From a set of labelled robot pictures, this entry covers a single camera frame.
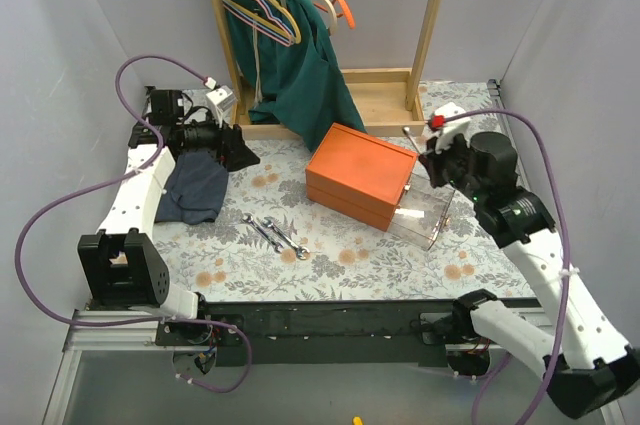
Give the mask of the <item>orange drawer box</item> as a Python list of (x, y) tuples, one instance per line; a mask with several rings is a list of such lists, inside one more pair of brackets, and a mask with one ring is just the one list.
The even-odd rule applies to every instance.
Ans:
[(416, 161), (413, 151), (335, 123), (305, 169), (307, 197), (387, 231)]

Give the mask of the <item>steel combination wrench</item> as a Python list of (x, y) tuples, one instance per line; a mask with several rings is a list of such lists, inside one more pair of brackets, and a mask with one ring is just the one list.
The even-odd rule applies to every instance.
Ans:
[(414, 136), (408, 126), (402, 128), (403, 134), (410, 141), (413, 148), (419, 154), (428, 154), (429, 150), (425, 141), (419, 142), (418, 137)]

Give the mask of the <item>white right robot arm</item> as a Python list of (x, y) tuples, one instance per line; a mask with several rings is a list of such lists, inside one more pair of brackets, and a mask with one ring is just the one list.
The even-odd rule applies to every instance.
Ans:
[(420, 161), (434, 187), (450, 185), (474, 206), (475, 218), (526, 279), (550, 321), (549, 334), (479, 289), (452, 305), (433, 330), (464, 342), (500, 345), (548, 382), (547, 395), (567, 417), (580, 418), (639, 385), (639, 352), (612, 325), (578, 275), (563, 264), (562, 240), (549, 211), (518, 185), (518, 155), (509, 138), (458, 129), (440, 131)]

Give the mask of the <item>clear plastic drawer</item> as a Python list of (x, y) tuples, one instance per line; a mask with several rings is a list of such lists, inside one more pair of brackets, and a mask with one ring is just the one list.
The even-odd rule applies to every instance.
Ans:
[(432, 188), (428, 178), (412, 173), (387, 232), (430, 250), (444, 227), (453, 197), (452, 188)]

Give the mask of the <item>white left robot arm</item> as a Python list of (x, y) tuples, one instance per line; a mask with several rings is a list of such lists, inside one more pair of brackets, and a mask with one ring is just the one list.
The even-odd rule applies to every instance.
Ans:
[(196, 293), (171, 282), (153, 243), (154, 226), (214, 222), (230, 174), (260, 162), (241, 127), (225, 120), (233, 91), (221, 86), (205, 98), (206, 105), (186, 108), (188, 98), (178, 90), (148, 90), (149, 110), (128, 142), (128, 177), (97, 232), (82, 236), (77, 247), (97, 304), (180, 318), (178, 332), (193, 345), (211, 337), (213, 322), (198, 311)]

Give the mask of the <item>steel open-end wrench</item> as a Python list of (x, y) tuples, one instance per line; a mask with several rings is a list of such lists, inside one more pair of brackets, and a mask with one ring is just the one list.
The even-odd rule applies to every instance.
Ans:
[(274, 221), (272, 221), (271, 219), (263, 219), (262, 225), (274, 232), (279, 238), (281, 238), (295, 252), (295, 255), (298, 259), (307, 260), (310, 257), (310, 251), (306, 247), (296, 243)]

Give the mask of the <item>navy blue cloth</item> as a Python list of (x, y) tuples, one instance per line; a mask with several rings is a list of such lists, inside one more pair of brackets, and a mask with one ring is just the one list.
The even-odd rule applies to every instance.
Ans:
[(229, 172), (207, 151), (180, 155), (166, 182), (156, 223), (213, 223), (226, 196)]

